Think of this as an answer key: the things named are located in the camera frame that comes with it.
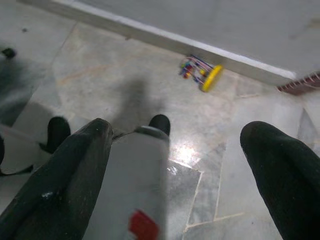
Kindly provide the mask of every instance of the tile grout line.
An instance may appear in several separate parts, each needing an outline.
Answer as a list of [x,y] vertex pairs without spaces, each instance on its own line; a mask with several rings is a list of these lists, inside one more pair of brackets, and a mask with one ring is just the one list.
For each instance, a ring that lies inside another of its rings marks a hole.
[[189,166],[188,164],[185,164],[184,162],[174,160],[172,157],[168,157],[168,160],[170,160],[170,161],[172,161],[172,162],[174,162],[174,163],[176,163],[176,164],[179,164],[179,165],[181,165],[181,166],[184,166],[184,167],[186,167],[186,168],[189,168],[189,169],[192,169],[192,170],[195,170],[195,171],[198,171],[198,172],[201,173],[201,171],[199,171],[198,169],[193,168],[192,166]]
[[232,215],[217,217],[217,218],[214,219],[213,222],[218,222],[218,221],[222,221],[222,220],[230,219],[230,218],[234,218],[234,217],[240,217],[240,216],[242,216],[244,214],[245,214],[245,212],[239,212],[239,213],[232,214]]
[[67,40],[70,38],[71,34],[74,32],[77,24],[79,23],[79,21],[75,21],[74,25],[72,26],[70,32],[68,33],[68,35],[66,36],[66,38],[64,39],[63,43],[61,44],[61,46],[59,47],[59,49],[56,51],[52,61],[50,62],[49,66],[52,67],[52,65],[54,64],[58,54],[60,53],[60,51],[62,50],[62,48],[65,46]]
[[185,232],[188,230],[188,222],[189,222],[189,220],[190,220],[191,213],[192,213],[192,210],[193,210],[193,208],[194,208],[194,203],[195,203],[195,200],[196,200],[196,196],[197,196],[197,194],[198,194],[199,185],[200,185],[202,176],[203,176],[203,174],[204,174],[203,171],[199,171],[199,172],[200,172],[199,181],[198,181],[198,184],[196,185],[196,189],[195,189],[195,192],[194,192],[194,197],[193,197],[193,200],[192,200],[190,212],[189,212],[189,215],[188,215],[188,219],[187,219],[187,221],[186,221],[186,227],[184,228],[183,233],[185,233]]
[[[226,143],[225,152],[223,153],[223,155],[226,154],[226,151],[227,151],[227,143]],[[215,221],[215,219],[217,218],[217,214],[218,214],[218,206],[219,206],[219,199],[220,199],[220,190],[221,190],[221,182],[222,182],[222,171],[223,171],[223,168],[224,168],[224,157],[222,157],[221,170],[220,170],[220,178],[219,178],[220,181],[219,181],[218,195],[217,195],[217,198],[216,198],[215,212],[214,212],[214,217],[213,217],[213,220],[212,220],[212,221]]]
[[255,94],[247,94],[247,95],[242,95],[242,96],[236,96],[237,99],[253,99],[256,97],[262,96],[261,93],[255,93]]
[[199,222],[199,223],[188,225],[186,227],[186,229],[193,228],[193,227],[196,227],[196,226],[200,226],[200,225],[203,225],[203,224],[210,224],[210,223],[213,223],[213,222],[212,221]]

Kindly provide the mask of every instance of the white wall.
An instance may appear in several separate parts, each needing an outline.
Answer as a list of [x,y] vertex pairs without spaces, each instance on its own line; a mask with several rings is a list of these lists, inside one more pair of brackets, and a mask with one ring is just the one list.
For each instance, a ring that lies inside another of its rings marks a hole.
[[320,70],[320,0],[80,0],[284,68]]

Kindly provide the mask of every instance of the red object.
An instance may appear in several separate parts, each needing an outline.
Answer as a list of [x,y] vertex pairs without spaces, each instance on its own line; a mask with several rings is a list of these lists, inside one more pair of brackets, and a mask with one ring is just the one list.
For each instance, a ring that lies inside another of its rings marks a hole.
[[191,72],[193,71],[193,67],[191,65],[187,65],[184,67],[185,73],[183,74],[184,79],[188,79],[191,76]]
[[285,92],[296,96],[320,89],[320,71],[314,72],[298,81],[293,81],[286,85],[278,86],[277,88],[280,92]]
[[137,240],[156,240],[159,234],[157,224],[140,210],[132,215],[129,230]]

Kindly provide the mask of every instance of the yellow toy base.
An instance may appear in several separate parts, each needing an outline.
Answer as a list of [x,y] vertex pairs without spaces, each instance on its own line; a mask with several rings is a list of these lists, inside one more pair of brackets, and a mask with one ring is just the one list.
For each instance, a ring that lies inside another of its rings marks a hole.
[[216,65],[206,77],[204,83],[200,86],[200,89],[205,93],[209,92],[218,82],[223,69],[224,67],[222,65]]

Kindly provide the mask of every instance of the floor tile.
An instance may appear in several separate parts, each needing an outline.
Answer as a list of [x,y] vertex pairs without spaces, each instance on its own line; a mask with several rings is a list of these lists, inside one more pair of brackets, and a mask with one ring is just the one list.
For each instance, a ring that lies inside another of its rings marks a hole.
[[0,123],[12,126],[33,92],[48,76],[48,67],[42,63],[0,59]]
[[267,85],[255,79],[240,75],[236,86],[236,96],[238,98],[254,97],[259,96],[272,89],[275,89],[275,87]]
[[191,102],[167,106],[164,111],[172,123],[170,159],[192,168],[226,140],[232,114],[232,104],[226,99],[193,95]]
[[225,146],[225,143],[219,144],[210,156],[204,157],[194,166],[203,173],[188,221],[189,225],[211,222],[215,218]]
[[181,240],[195,198],[200,172],[168,161],[167,177],[167,239]]
[[2,0],[0,3],[0,47],[12,47],[17,58],[50,64],[75,25],[46,11]]
[[31,101],[25,106],[12,127],[38,143],[46,143],[50,119],[64,117],[69,120],[73,116],[74,113],[62,108],[48,107]]
[[53,64],[63,106],[87,119],[106,119],[127,132],[148,124],[161,107],[159,99],[150,97],[150,82],[162,78],[156,70],[150,76],[143,59],[149,52],[145,46],[100,29],[77,26]]
[[281,240],[271,218],[235,216],[188,228],[184,240]]
[[51,68],[47,70],[47,77],[32,94],[32,101],[44,106],[52,106],[55,108],[60,108],[62,106],[56,79]]

